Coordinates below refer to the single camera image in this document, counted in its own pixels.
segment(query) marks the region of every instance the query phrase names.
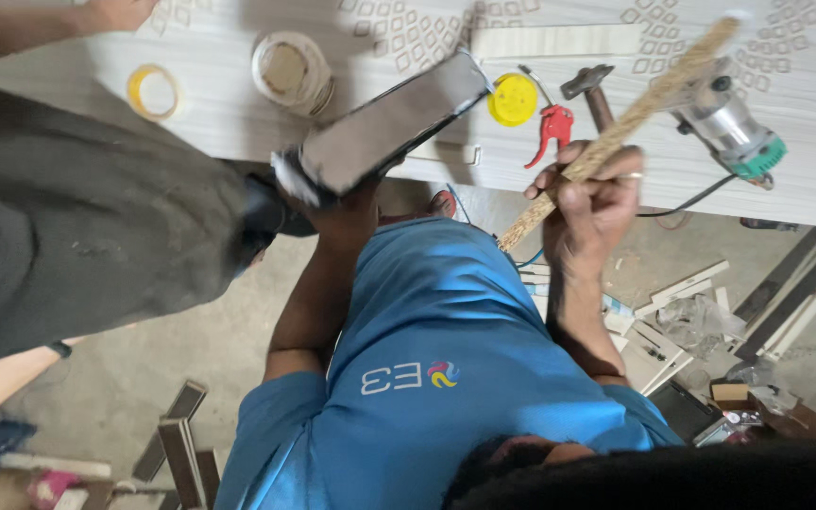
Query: workbench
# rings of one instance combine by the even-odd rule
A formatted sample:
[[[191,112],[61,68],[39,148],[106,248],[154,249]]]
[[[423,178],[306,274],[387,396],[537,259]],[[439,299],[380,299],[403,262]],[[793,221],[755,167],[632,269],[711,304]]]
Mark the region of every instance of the workbench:
[[[302,141],[312,124],[442,59],[474,27],[640,24],[638,54],[484,64],[493,79],[527,64],[557,98],[559,86],[579,68],[615,65],[603,85],[619,115],[730,8],[754,15],[728,52],[737,64],[739,94],[789,153],[773,169],[774,190],[737,179],[691,209],[816,225],[816,0],[162,0],[136,34],[103,34],[0,61],[0,87],[99,116],[107,112],[95,100],[100,92],[93,80],[124,98],[134,69],[159,64],[178,79],[186,98],[183,111],[163,123],[167,129],[214,157],[267,162],[271,151]],[[333,100],[319,119],[298,118],[256,90],[255,44],[278,30],[308,34],[333,69]],[[546,106],[543,97],[540,102]],[[596,136],[583,96],[560,103],[576,115],[573,138]],[[648,156],[644,205],[673,208],[726,175],[695,136],[676,133],[675,126],[661,112],[630,141]],[[505,127],[479,104],[438,135],[481,146],[479,165],[408,159],[389,175],[521,191],[541,170],[523,167],[538,149],[538,129],[537,115]]]

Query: masking tape roll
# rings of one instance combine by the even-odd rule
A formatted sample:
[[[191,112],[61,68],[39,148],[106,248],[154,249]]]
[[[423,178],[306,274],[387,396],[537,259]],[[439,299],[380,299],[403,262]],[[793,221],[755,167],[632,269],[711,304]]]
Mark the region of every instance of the masking tape roll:
[[[141,84],[143,83],[143,80],[150,75],[162,76],[169,84],[169,87],[172,88],[172,106],[168,110],[153,112],[147,110],[147,107],[143,105],[143,100],[141,98]],[[175,77],[171,75],[171,73],[159,65],[144,64],[131,73],[130,78],[128,78],[128,103],[130,104],[131,110],[134,110],[144,119],[153,122],[160,122],[165,121],[169,117],[172,117],[177,111],[181,110],[181,107],[184,104],[184,96],[181,93],[181,87],[179,87],[178,82],[175,80]]]

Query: concrete floor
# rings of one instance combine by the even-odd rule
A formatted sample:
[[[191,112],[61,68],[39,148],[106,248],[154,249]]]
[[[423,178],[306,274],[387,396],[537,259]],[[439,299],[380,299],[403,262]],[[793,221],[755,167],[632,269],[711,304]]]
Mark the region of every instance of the concrete floor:
[[[386,204],[386,214],[409,213],[444,187],[388,179],[381,187],[380,203]],[[471,221],[486,231],[502,233],[527,203],[517,193],[455,188]],[[464,215],[459,213],[456,219],[463,221]],[[674,224],[677,218],[665,221]],[[798,239],[790,232],[749,230],[736,218],[723,216],[696,214],[675,231],[639,219],[606,262],[606,292],[637,307],[656,289],[726,259],[731,268],[714,277],[714,284],[726,286],[736,305]],[[70,360],[6,403],[7,412],[39,425],[29,449],[108,461],[116,478],[128,478],[158,416],[190,378],[210,390],[192,422],[197,446],[218,448],[224,464],[238,404],[262,377],[273,327],[314,245],[315,238],[280,237],[265,260],[233,282],[217,301],[85,340]],[[525,261],[538,249],[537,233],[512,255]],[[816,323],[805,337],[796,345],[816,346]],[[710,363],[697,361],[691,369],[706,369],[717,377],[735,361],[724,352],[715,353]],[[816,405],[816,354],[796,356],[783,365],[788,368],[784,377],[796,393],[802,394],[800,387],[810,388],[806,396]],[[171,486],[167,469],[161,470],[155,485]]]

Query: foot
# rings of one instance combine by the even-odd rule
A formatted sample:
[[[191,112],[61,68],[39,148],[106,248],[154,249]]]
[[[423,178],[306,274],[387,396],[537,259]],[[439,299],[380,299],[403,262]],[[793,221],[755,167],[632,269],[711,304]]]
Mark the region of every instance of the foot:
[[[452,218],[455,216],[455,196],[445,190],[436,193],[427,206],[427,213],[431,216]]]

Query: blue t-shirt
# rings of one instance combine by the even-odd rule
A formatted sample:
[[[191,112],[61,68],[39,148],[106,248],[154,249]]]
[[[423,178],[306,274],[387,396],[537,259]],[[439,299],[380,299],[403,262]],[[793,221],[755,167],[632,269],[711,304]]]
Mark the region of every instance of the blue t-shirt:
[[[649,400],[600,387],[553,343],[493,237],[396,223],[361,254],[327,377],[278,377],[241,403],[217,508],[438,508],[497,434],[598,453],[682,443]]]

